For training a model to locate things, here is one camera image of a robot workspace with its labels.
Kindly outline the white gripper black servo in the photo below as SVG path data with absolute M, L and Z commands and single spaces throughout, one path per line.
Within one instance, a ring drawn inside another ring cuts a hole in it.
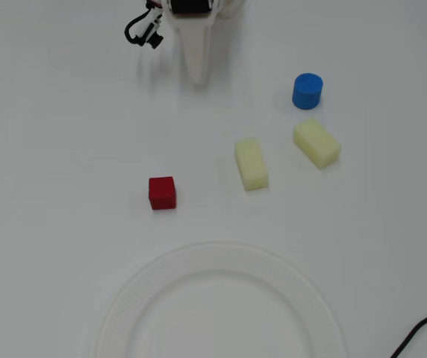
M 232 17 L 244 0 L 166 0 L 163 11 L 167 22 L 181 38 L 187 74 L 202 86 L 208 77 L 211 29 L 216 15 Z

